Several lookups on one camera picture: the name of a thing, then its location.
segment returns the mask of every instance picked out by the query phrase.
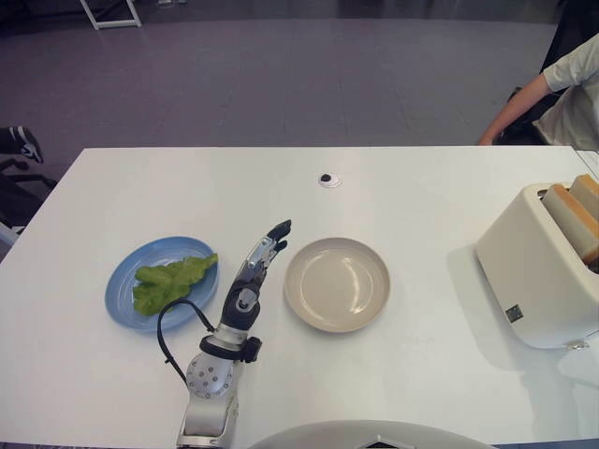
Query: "bread slice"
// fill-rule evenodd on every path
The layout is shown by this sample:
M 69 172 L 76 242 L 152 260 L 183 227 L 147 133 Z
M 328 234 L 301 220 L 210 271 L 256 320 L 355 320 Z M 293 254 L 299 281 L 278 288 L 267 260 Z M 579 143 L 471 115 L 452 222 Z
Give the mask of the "bread slice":
M 599 222 L 576 198 L 561 184 L 553 184 L 543 204 L 585 264 L 599 257 Z
M 570 193 L 599 222 L 599 184 L 591 175 L 577 176 Z

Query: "person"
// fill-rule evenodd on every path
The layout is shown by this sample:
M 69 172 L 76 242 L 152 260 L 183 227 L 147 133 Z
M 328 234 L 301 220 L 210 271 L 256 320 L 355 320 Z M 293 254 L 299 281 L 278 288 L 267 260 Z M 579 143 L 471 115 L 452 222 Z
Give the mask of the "person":
M 0 128 L 0 154 L 20 154 L 39 164 L 44 162 L 37 139 L 24 126 Z
M 525 125 L 516 144 L 569 145 L 599 151 L 599 33 L 548 66 L 515 94 L 491 122 L 478 145 L 492 145 L 505 128 L 545 95 L 564 88 L 557 103 Z

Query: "robotic arm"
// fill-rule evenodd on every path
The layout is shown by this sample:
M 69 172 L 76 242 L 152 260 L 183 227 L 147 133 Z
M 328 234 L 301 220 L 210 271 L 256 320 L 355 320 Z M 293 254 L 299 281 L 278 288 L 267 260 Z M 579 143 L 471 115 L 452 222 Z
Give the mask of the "robotic arm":
M 191 361 L 185 375 L 165 351 L 167 362 L 173 364 L 189 390 L 178 447 L 230 446 L 238 414 L 237 382 L 241 362 L 256 361 L 262 344 L 256 337 L 248 338 L 248 331 L 260 313 L 260 287 L 270 262 L 287 246 L 283 238 L 290 231 L 290 220 L 278 224 L 248 254 L 226 295 L 220 323 L 216 329 L 207 324 L 213 333 L 201 340 L 201 353 Z M 161 315 L 172 305 L 167 305 Z M 205 321 L 201 311 L 196 312 Z M 158 339 L 164 351 L 160 331 Z

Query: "plate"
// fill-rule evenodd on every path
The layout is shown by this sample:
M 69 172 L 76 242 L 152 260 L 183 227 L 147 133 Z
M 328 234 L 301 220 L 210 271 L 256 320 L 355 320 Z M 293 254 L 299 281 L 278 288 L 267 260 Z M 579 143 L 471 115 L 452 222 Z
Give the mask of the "plate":
M 309 325 L 350 332 L 372 321 L 387 303 L 383 260 L 351 239 L 322 239 L 302 248 L 285 275 L 285 298 Z
M 137 248 L 128 255 L 110 276 L 106 287 L 106 309 L 117 323 L 141 331 L 155 332 L 158 315 L 144 316 L 133 309 L 133 287 L 139 284 L 135 273 L 140 267 L 155 267 L 178 262 L 185 257 L 208 257 L 214 251 L 200 240 L 189 237 L 168 237 L 159 239 Z M 206 275 L 198 283 L 192 285 L 191 292 L 186 297 L 199 308 L 210 301 L 216 293 L 218 285 L 218 263 L 206 270 Z M 168 330 L 180 326 L 192 316 L 194 310 L 183 304 L 165 313 L 162 319 L 162 329 Z

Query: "blue plate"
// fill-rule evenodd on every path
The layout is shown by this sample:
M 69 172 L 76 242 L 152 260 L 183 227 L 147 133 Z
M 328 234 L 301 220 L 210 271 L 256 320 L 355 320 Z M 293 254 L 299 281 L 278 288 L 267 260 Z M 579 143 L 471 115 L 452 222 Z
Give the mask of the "blue plate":
M 144 316 L 133 309 L 133 287 L 139 281 L 135 273 L 139 267 L 155 267 L 183 260 L 185 257 L 208 257 L 214 251 L 206 243 L 188 237 L 168 237 L 152 241 L 137 248 L 128 255 L 110 276 L 106 286 L 106 309 L 117 323 L 141 331 L 156 331 L 158 315 Z M 218 285 L 218 263 L 206 270 L 204 279 L 192 285 L 191 292 L 186 297 L 199 308 L 210 301 L 216 293 Z M 175 306 L 172 311 L 165 313 L 162 319 L 163 330 L 182 325 L 192 316 L 194 310 L 184 304 Z

